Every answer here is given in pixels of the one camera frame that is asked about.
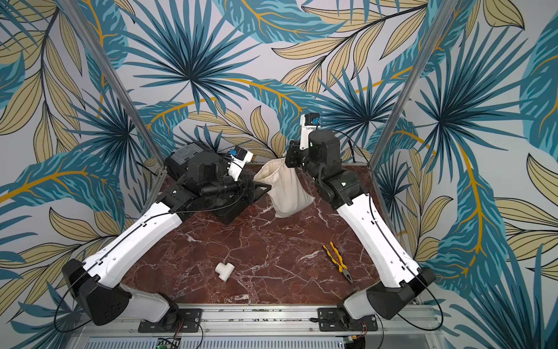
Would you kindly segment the cream cloth soil bag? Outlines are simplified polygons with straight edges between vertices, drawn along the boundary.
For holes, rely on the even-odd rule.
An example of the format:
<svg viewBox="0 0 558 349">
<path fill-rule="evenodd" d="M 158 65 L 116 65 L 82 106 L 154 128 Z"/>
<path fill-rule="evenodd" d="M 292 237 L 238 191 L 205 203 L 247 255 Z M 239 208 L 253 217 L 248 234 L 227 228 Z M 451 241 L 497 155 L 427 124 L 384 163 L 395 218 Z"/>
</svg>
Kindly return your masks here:
<svg viewBox="0 0 558 349">
<path fill-rule="evenodd" d="M 295 215 L 315 201 L 315 198 L 303 189 L 295 169 L 286 166 L 285 158 L 268 161 L 255 174 L 254 180 L 271 185 L 267 194 L 276 211 L 276 218 Z"/>
</svg>

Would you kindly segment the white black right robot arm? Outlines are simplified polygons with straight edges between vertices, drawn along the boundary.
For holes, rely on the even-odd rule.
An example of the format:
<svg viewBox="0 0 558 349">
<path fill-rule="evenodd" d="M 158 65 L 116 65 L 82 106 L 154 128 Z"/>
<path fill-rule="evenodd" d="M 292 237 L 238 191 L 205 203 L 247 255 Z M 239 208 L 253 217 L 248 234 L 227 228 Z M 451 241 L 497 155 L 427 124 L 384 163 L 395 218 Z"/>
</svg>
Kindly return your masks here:
<svg viewBox="0 0 558 349">
<path fill-rule="evenodd" d="M 350 226 L 379 274 L 375 285 L 341 301 L 344 322 L 372 315 L 389 320 L 434 282 L 433 271 L 400 245 L 358 176 L 342 168 L 340 142 L 331 130 L 303 127 L 300 140 L 289 144 L 286 166 L 300 167 L 313 179 L 321 199 Z"/>
</svg>

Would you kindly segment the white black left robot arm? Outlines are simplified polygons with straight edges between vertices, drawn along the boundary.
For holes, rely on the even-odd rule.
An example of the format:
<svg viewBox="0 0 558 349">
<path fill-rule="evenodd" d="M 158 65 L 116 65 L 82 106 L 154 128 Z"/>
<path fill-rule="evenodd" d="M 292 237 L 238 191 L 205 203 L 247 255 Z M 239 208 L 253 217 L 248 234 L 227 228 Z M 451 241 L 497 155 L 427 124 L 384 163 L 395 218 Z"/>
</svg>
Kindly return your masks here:
<svg viewBox="0 0 558 349">
<path fill-rule="evenodd" d="M 239 146 L 227 155 L 195 144 L 175 151 L 167 158 L 174 184 L 146 213 L 97 253 L 63 266 L 68 291 L 93 324 L 103 326 L 118 318 L 136 318 L 166 330 L 181 324 L 179 308 L 168 296 L 141 292 L 121 281 L 146 252 L 194 214 L 212 212 L 229 224 L 269 192 L 268 184 L 243 171 L 253 156 Z"/>
</svg>

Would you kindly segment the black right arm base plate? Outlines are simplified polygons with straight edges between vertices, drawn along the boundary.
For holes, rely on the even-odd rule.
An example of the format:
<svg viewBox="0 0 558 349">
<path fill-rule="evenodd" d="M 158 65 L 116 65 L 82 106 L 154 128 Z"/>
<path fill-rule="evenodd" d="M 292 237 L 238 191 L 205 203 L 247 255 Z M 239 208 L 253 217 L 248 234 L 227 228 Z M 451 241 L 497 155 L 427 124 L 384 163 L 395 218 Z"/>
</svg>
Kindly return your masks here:
<svg viewBox="0 0 558 349">
<path fill-rule="evenodd" d="M 365 316 L 358 320 L 351 318 L 345 311 L 337 307 L 318 308 L 318 315 L 311 318 L 317 323 L 321 332 L 375 332 L 379 329 L 375 315 Z"/>
</svg>

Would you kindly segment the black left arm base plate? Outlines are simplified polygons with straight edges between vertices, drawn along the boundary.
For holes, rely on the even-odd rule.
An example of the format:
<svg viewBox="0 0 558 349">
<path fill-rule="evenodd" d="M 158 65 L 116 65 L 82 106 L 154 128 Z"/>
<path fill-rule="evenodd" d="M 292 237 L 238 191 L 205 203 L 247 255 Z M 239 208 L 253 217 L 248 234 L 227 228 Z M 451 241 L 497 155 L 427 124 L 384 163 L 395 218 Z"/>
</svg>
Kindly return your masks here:
<svg viewBox="0 0 558 349">
<path fill-rule="evenodd" d="M 201 308 L 178 308 L 172 309 L 170 315 L 158 322 L 142 320 L 138 332 L 147 333 L 197 333 L 200 330 L 200 322 L 203 310 Z"/>
</svg>

